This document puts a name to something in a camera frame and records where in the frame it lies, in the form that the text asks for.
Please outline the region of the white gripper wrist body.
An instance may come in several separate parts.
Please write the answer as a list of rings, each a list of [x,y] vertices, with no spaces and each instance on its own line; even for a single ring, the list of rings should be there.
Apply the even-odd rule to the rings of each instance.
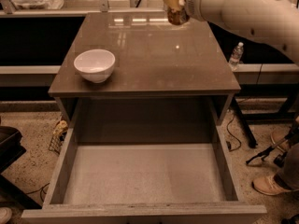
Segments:
[[[216,0],[185,0],[187,14],[198,21],[216,21],[219,11]]]

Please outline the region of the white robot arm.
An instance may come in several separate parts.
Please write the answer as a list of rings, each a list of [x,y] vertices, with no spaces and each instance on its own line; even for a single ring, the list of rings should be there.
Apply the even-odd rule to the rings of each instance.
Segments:
[[[208,21],[299,63],[299,10],[289,0],[163,0],[170,23]]]

